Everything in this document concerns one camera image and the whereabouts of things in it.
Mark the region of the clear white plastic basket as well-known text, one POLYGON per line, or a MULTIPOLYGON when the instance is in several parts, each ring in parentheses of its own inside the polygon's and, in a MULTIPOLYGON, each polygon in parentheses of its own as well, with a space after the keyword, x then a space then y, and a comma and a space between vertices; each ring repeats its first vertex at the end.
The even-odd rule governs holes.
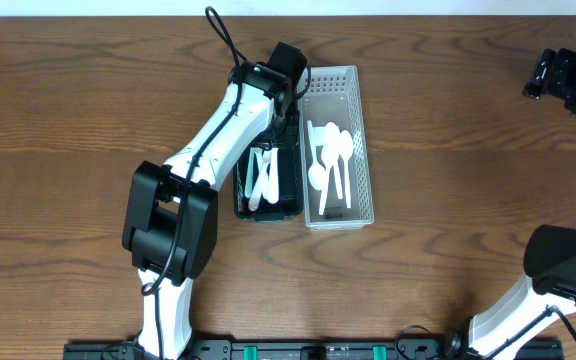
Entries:
MULTIPOLYGON (((359 229, 374 222, 374 206, 368 163, 363 109, 358 69, 354 65, 314 67, 304 74, 298 85, 306 94, 298 101, 300 110, 300 153, 304 194, 304 216, 311 230, 359 229), (339 153, 343 198, 337 197, 333 171, 323 215, 318 213, 321 191, 315 190, 308 179, 312 163, 307 121, 313 127, 334 122, 340 133, 348 130, 353 139, 353 156, 349 161, 351 207, 344 199, 344 162, 339 153)), ((319 163, 324 167, 321 152, 316 147, 319 163)))

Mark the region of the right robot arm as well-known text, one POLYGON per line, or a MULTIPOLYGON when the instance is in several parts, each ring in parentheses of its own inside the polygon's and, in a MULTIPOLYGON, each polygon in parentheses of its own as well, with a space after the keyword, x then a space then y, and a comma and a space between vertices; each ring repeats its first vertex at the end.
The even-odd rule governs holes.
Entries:
MULTIPOLYGON (((576 115, 576 51, 546 49, 523 94, 550 95, 576 115)), ((518 281, 489 309, 472 317, 443 350, 446 359, 513 359, 555 321, 576 313, 576 226, 539 226, 529 238, 518 281)))

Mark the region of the thin white spoon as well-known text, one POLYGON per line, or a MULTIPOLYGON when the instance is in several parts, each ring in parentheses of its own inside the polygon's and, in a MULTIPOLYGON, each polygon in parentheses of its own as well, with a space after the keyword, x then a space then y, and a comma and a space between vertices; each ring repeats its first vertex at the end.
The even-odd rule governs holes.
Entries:
POLYGON ((353 156, 354 148, 353 148, 352 135, 348 130, 343 130, 340 133, 340 142, 341 146, 339 153, 344 162, 344 190, 345 190, 344 199, 346 201, 346 207, 350 208, 352 200, 350 189, 351 182, 350 182, 349 161, 353 156))
POLYGON ((332 161, 332 171, 335 180, 335 187, 337 192, 337 197, 339 199, 343 198, 341 175, 339 171, 339 149, 337 147, 337 141, 339 139, 340 131, 338 126, 334 122, 328 122, 325 126, 325 146, 327 149, 333 153, 332 161))
POLYGON ((308 179, 311 186, 317 190, 321 191, 323 189, 323 180, 325 175, 324 167, 319 163, 316 151, 316 137, 315 131, 311 120, 307 121, 307 131, 310 145, 310 152, 312 163, 308 169, 308 179))
POLYGON ((321 190, 318 213, 320 215, 323 215, 329 191, 330 172, 334 167, 334 165, 337 163, 339 157, 337 146, 334 144, 325 145, 322 148, 321 157, 324 163, 324 179, 323 179, 323 187, 321 190))

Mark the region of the mint green plastic fork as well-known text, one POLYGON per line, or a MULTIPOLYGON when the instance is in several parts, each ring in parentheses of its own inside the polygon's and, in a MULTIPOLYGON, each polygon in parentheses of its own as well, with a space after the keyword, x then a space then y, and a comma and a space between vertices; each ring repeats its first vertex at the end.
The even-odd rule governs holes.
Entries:
POLYGON ((249 198, 252 194, 254 182, 254 169, 256 168, 257 148, 251 148, 249 151, 248 166, 245 179, 244 196, 249 198))

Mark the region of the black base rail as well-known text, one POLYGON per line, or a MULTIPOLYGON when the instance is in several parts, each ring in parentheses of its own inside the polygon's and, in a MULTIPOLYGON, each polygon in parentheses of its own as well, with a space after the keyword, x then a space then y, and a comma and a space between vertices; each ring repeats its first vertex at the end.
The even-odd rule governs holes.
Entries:
MULTIPOLYGON (((64 360, 129 360, 152 356, 131 341, 114 344, 66 344, 64 360)), ((423 360, 442 357, 431 339, 394 342, 230 342, 197 340, 181 357, 186 360, 423 360)))

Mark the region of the dark green plastic basket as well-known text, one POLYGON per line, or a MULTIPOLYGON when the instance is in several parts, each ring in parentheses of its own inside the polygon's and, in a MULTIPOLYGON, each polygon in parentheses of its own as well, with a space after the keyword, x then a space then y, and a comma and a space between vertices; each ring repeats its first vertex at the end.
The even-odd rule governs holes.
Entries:
POLYGON ((270 204, 262 199, 259 207, 251 211, 249 199, 245 195, 250 151, 258 147, 249 145, 233 167, 234 214, 243 220, 273 222, 291 219, 303 210, 303 185, 300 153, 300 112, 297 105, 291 105, 287 112, 283 133, 272 143, 278 149, 279 200, 270 204))

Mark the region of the thick white plastic spoon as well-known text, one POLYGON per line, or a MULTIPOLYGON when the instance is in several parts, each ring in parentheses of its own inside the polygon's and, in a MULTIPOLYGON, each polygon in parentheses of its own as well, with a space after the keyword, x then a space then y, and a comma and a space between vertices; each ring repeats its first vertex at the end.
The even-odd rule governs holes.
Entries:
POLYGON ((267 200, 270 204, 276 204, 279 200, 278 148, 271 149, 270 170, 268 174, 267 200))

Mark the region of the white label in basket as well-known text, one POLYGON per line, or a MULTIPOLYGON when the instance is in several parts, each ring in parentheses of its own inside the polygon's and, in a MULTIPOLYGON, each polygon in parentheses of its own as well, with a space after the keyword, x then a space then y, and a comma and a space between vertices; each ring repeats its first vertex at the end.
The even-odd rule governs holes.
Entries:
POLYGON ((313 138, 316 147, 323 146, 325 143, 325 127, 324 126, 314 127, 313 138))

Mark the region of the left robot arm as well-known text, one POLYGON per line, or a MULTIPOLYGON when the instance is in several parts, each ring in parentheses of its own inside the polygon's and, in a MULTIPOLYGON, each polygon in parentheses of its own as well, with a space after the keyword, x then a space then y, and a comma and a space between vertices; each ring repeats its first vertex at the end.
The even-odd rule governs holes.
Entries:
POLYGON ((231 171, 245 166, 278 179, 265 193, 272 202, 261 206, 263 219, 301 210, 297 84, 308 70, 304 54, 284 42, 266 62, 237 58, 223 100, 190 143, 161 165, 136 169, 122 233, 144 298, 136 358, 186 354, 192 286, 216 245, 218 195, 231 171))

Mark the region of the white plastic fork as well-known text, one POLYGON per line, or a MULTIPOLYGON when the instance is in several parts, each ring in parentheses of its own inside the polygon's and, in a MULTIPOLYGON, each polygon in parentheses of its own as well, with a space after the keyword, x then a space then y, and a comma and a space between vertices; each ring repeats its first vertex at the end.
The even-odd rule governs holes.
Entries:
POLYGON ((271 155, 270 151, 263 151, 262 152, 262 167, 260 170, 259 177, 261 179, 261 198, 267 199, 268 198, 268 184, 269 184, 269 167, 271 163, 271 155))
POLYGON ((251 196, 248 202, 248 208, 250 211, 254 212, 258 209, 259 203, 261 201, 261 195, 263 192, 264 185, 266 184, 265 178, 267 174, 267 168, 271 162, 271 152, 270 151, 263 151, 262 152, 262 167, 259 171, 259 175, 255 182, 255 185, 252 189, 251 196))

